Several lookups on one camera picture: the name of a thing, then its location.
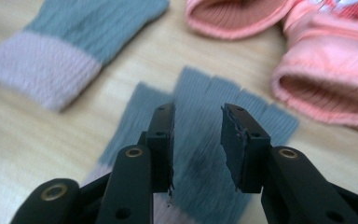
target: wood grain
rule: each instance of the wood grain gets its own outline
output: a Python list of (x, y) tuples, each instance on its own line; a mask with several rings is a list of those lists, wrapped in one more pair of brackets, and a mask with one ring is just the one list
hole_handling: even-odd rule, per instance
[[(8, 223), (28, 194), (56, 177), (82, 182), (115, 134), (138, 82), (172, 91), (184, 66), (237, 82), (274, 102), (269, 79), (285, 52), (280, 27), (227, 42), (195, 34), (185, 21), (185, 1), (151, 23), (104, 68), (61, 113), (47, 111), (20, 93), (0, 86), (0, 223)], [(41, 0), (0, 0), (0, 43), (37, 13)], [(322, 174), (358, 192), (358, 132), (307, 119), (289, 142)], [(266, 223), (254, 196), (242, 223)]]

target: fabric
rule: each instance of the fabric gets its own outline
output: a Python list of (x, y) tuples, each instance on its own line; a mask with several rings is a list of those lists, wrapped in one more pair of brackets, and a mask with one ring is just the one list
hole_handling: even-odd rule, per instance
[(358, 129), (358, 0), (296, 1), (284, 33), (274, 95), (313, 119)]
[(294, 0), (187, 0), (186, 22), (204, 35), (239, 39), (274, 25), (293, 3)]
[(36, 18), (0, 45), (0, 84), (62, 110), (168, 0), (46, 0)]
[(155, 223), (237, 223), (250, 196), (235, 191), (226, 155), (220, 145), (221, 106), (246, 108), (271, 135), (272, 145), (284, 145), (297, 127), (297, 120), (276, 105), (241, 90), (220, 77), (185, 68), (172, 94), (139, 84), (129, 101), (117, 132), (88, 181), (110, 172), (117, 152), (136, 144), (146, 131), (154, 109), (175, 103), (173, 152), (174, 205), (155, 195)]

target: pink glove cuff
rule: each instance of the pink glove cuff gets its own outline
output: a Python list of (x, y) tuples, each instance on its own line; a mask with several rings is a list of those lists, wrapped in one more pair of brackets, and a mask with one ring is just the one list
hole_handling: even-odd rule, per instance
[(273, 92), (313, 119), (358, 129), (358, 22), (314, 9), (301, 2), (287, 17), (290, 49), (274, 71)]
[(293, 3), (294, 0), (187, 0), (186, 21), (201, 34), (238, 39), (274, 25)]
[(71, 103), (101, 67), (80, 49), (32, 32), (20, 32), (0, 45), (0, 84), (51, 110)]

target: pink glove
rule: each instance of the pink glove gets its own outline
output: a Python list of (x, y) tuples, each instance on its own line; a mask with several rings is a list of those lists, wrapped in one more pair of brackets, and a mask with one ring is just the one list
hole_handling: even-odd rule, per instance
[(313, 119), (358, 129), (358, 0), (334, 2), (295, 2), (284, 23), (289, 50), (272, 89)]
[(187, 24), (204, 35), (238, 39), (274, 25), (294, 0), (187, 0)]

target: metal screw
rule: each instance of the metal screw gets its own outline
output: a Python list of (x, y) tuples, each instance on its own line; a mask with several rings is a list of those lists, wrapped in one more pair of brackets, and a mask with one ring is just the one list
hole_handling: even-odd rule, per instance
[(58, 198), (61, 198), (61, 196), (63, 196), (67, 190), (68, 187), (66, 187), (66, 185), (62, 183), (55, 184), (43, 190), (40, 198), (47, 202), (54, 201)]
[(280, 149), (279, 154), (281, 154), (281, 156), (284, 156), (288, 159), (295, 159), (298, 157), (298, 154), (296, 152), (294, 152), (292, 149), (288, 149), (288, 148)]
[(143, 154), (144, 152), (140, 149), (140, 148), (130, 148), (126, 151), (126, 156), (128, 157), (139, 157)]

